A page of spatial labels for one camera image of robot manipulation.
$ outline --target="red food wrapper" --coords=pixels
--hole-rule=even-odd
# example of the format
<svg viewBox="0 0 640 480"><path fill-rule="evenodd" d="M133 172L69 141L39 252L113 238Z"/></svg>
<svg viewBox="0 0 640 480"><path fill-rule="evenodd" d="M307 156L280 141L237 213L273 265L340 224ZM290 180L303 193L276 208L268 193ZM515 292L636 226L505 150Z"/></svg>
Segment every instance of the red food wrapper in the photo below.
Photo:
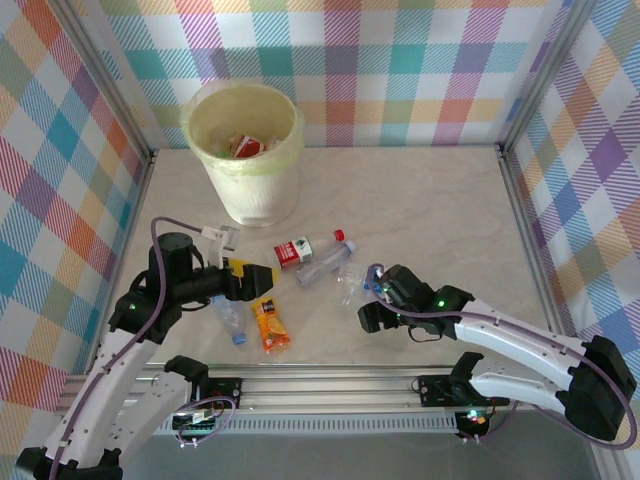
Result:
<svg viewBox="0 0 640 480"><path fill-rule="evenodd" d="M249 158L253 157L264 151L264 144L259 140L248 135L243 135L242 140L236 149L236 158Z"/></svg>

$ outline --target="colorful plaid wall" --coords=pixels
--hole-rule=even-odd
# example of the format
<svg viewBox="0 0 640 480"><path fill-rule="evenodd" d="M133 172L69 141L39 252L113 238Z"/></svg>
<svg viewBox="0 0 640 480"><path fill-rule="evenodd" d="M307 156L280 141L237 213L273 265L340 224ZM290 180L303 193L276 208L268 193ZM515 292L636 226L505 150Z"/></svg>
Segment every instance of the colorful plaid wall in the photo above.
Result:
<svg viewBox="0 0 640 480"><path fill-rule="evenodd" d="M289 95L308 145L492 144L562 0L75 3L145 127L185 148L180 106L229 78Z"/></svg>
<svg viewBox="0 0 640 480"><path fill-rule="evenodd" d="M507 119L500 130L500 134L498 135L497 143L503 143L507 138L511 127L516 119L518 113L520 113L520 109L522 108L522 104L524 100L527 98L529 93L531 92L531 88L533 87L534 80L538 77L538 73L540 72L540 68L544 65L544 62L547 60L549 56L549 52L551 49L551 45L558 37L558 34L562 30L565 20L567 19L567 15L569 10L574 5L575 0L563 0L562 6L558 13L556 14L547 35L544 38L544 42L542 43L538 54L536 55L535 60L531 64L529 68L529 72L518 91L518 96L511 106L511 110L509 111L509 115L507 115Z"/></svg>
<svg viewBox="0 0 640 480"><path fill-rule="evenodd" d="M565 327L640 379L640 0L598 3L516 154Z"/></svg>
<svg viewBox="0 0 640 480"><path fill-rule="evenodd" d="M91 41L94 44L97 52L102 56L102 60L104 65L107 67L109 73L111 74L111 79L115 83L118 88L120 94L122 95L125 102L128 104L129 109L133 115L133 118L138 125L138 129L144 136L148 145L159 146L160 143L156 139L156 135L154 134L153 128L149 125L147 118L142 113L140 105L136 102L135 95L132 92L132 89L129 86L129 83L124 79L120 68L118 67L116 61L113 58L113 55L109 48L107 47L106 42L103 37L98 33L96 24L93 21L93 18L90 17L87 13L87 8L84 4L84 0L70 0L72 7L78 14L80 18L84 30L91 37Z"/></svg>
<svg viewBox="0 0 640 480"><path fill-rule="evenodd" d="M5 479L87 360L143 164L45 0L0 2L0 65Z"/></svg>

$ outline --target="plastic water bottle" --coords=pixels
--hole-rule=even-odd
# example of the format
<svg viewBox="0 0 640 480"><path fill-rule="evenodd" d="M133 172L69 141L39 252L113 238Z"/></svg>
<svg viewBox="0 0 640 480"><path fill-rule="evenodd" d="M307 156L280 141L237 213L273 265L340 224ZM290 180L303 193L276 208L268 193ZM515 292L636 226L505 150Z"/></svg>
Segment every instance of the plastic water bottle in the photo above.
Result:
<svg viewBox="0 0 640 480"><path fill-rule="evenodd" d="M357 310L367 303L376 301L367 283L367 268L359 263L348 262L338 269L338 283L342 289L342 304L345 307ZM384 295L380 285L375 284L375 290Z"/></svg>
<svg viewBox="0 0 640 480"><path fill-rule="evenodd" d="M349 260L351 254L356 251L353 242L338 243L323 254L316 257L310 263L302 266L296 272L298 281L303 287L313 285L329 272L334 271Z"/></svg>
<svg viewBox="0 0 640 480"><path fill-rule="evenodd" d="M246 309L242 302L232 302L226 297L220 296L211 299L211 303L218 311L220 322L225 331L231 335L234 345L242 345L247 342L244 333L247 318Z"/></svg>
<svg viewBox="0 0 640 480"><path fill-rule="evenodd" d="M296 238L269 250L267 263L271 268L288 268L306 263L335 245L336 242L344 241L344 238L342 230L335 230L330 235Z"/></svg>

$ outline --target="blue bottle cap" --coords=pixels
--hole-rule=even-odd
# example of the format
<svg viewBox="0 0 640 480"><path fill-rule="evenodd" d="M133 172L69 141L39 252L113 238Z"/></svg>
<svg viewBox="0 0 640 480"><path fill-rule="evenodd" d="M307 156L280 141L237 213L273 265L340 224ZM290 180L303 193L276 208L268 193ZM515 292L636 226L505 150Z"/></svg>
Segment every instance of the blue bottle cap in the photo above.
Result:
<svg viewBox="0 0 640 480"><path fill-rule="evenodd" d="M233 341L234 345L242 345L243 343L247 343L247 335L244 333L239 333L231 337L231 341Z"/></svg>

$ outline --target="bottle cap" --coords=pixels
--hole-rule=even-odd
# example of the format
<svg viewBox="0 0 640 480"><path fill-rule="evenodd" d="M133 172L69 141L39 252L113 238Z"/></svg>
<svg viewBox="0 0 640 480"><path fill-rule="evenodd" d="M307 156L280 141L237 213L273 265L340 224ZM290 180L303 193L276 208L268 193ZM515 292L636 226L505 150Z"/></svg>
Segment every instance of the bottle cap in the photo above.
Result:
<svg viewBox="0 0 640 480"><path fill-rule="evenodd" d="M231 337L231 341L234 345L242 345L243 343L247 343L247 335L244 333L238 333Z"/></svg>
<svg viewBox="0 0 640 480"><path fill-rule="evenodd" d="M351 240L347 240L346 242L344 242L344 244L347 246L347 248L351 253L356 251L356 244L353 243Z"/></svg>

